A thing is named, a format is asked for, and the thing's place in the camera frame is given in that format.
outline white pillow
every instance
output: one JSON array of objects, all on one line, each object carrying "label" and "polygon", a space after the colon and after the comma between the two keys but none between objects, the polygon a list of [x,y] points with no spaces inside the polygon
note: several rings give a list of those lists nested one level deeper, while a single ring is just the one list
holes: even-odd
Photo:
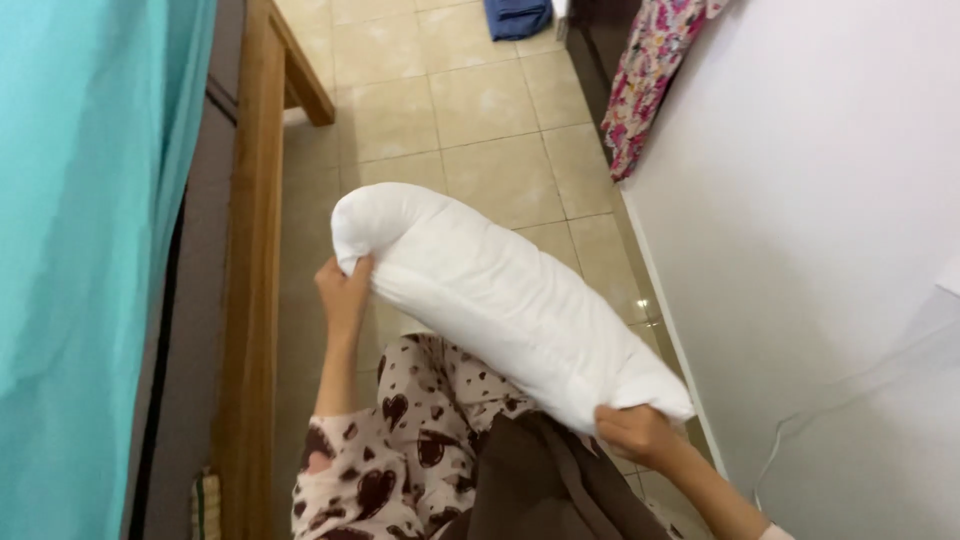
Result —
[{"label": "white pillow", "polygon": [[593,434],[593,410],[650,404],[694,415],[683,383],[575,272],[526,238],[424,187],[361,187],[333,210],[348,275],[373,252],[373,290]]}]

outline turquoise curtain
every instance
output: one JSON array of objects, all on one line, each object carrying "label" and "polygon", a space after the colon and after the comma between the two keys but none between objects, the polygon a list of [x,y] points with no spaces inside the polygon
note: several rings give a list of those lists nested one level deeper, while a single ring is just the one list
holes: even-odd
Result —
[{"label": "turquoise curtain", "polygon": [[[213,0],[0,17],[0,538],[117,538]],[[186,497],[189,486],[184,486]]]}]

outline beige tile floor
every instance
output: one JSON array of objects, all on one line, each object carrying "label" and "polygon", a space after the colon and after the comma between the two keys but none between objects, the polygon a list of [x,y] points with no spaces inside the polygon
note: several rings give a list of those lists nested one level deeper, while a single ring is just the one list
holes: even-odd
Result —
[{"label": "beige tile floor", "polygon": [[[330,212],[356,187],[419,184],[474,207],[583,276],[632,330],[660,350],[656,299],[645,274],[636,277],[637,268],[645,273],[636,240],[628,233],[625,248],[618,229],[622,201],[610,186],[573,64],[552,29],[516,43],[493,43],[479,1],[278,4],[338,116],[335,125],[318,129],[301,112],[288,111],[276,538],[288,535],[289,492],[323,362],[325,322],[312,276],[333,254]],[[373,301],[358,359],[361,399],[375,401],[375,366],[384,344],[424,330]],[[666,500],[679,495],[656,473],[614,461],[638,496],[645,488],[657,491],[658,498],[662,491]]]}]

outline wooden bed frame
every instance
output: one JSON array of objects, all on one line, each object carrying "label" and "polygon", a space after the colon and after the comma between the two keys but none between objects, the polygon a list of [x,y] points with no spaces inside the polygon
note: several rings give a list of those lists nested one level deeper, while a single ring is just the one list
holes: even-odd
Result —
[{"label": "wooden bed frame", "polygon": [[283,111],[334,108],[273,0],[248,0],[230,188],[224,357],[212,427],[223,538],[267,540],[276,372]]}]

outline white cable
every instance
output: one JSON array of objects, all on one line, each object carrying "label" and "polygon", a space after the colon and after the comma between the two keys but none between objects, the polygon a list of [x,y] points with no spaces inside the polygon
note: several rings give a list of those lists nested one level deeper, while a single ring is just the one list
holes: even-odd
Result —
[{"label": "white cable", "polygon": [[[854,400],[859,399],[893,382],[894,380],[899,379],[904,372],[920,372],[920,371],[925,371],[926,369],[946,367],[946,365],[941,366],[940,364],[949,364],[952,360],[955,360],[956,358],[947,358],[947,362],[942,362],[942,361],[937,361],[936,356],[929,356],[926,358],[921,358],[919,360],[913,359],[913,361],[907,362],[907,360],[910,358],[900,358],[900,357],[908,353],[914,352],[921,345],[926,344],[927,342],[932,340],[934,337],[948,330],[949,328],[954,326],[957,322],[960,322],[960,319],[955,319],[953,321],[950,321],[949,323],[943,325],[942,327],[925,334],[924,336],[913,341],[903,349],[900,349],[899,351],[894,351],[893,353],[886,355],[879,362],[877,362],[870,368],[866,369],[865,371],[844,377],[841,380],[837,380],[835,382],[825,385],[824,386],[825,391],[821,392],[822,395],[815,400],[815,403],[819,403],[820,405],[803,408],[797,412],[790,414],[785,418],[780,419],[777,422],[777,427],[774,434],[774,444],[770,449],[770,455],[767,457],[766,462],[763,464],[763,468],[760,469],[760,474],[759,476],[756,477],[756,482],[754,482],[754,504],[756,505],[757,509],[759,509],[760,511],[763,511],[763,506],[762,504],[760,504],[760,485],[763,483],[763,479],[767,476],[767,472],[770,470],[770,467],[774,464],[774,460],[777,458],[777,452],[780,451],[780,442],[782,441],[782,438],[783,438],[784,426],[791,423],[793,420],[797,419],[800,416],[809,415],[809,420],[813,420],[814,418],[816,418],[817,416],[819,416],[824,412],[828,412],[842,405],[847,405],[853,402]],[[833,390],[837,386],[844,386],[848,384],[853,385],[853,384],[857,384],[864,381],[866,383],[861,384],[863,389],[858,392],[856,392],[854,389],[855,393],[849,398],[838,399],[836,397],[837,394],[833,392]]]}]

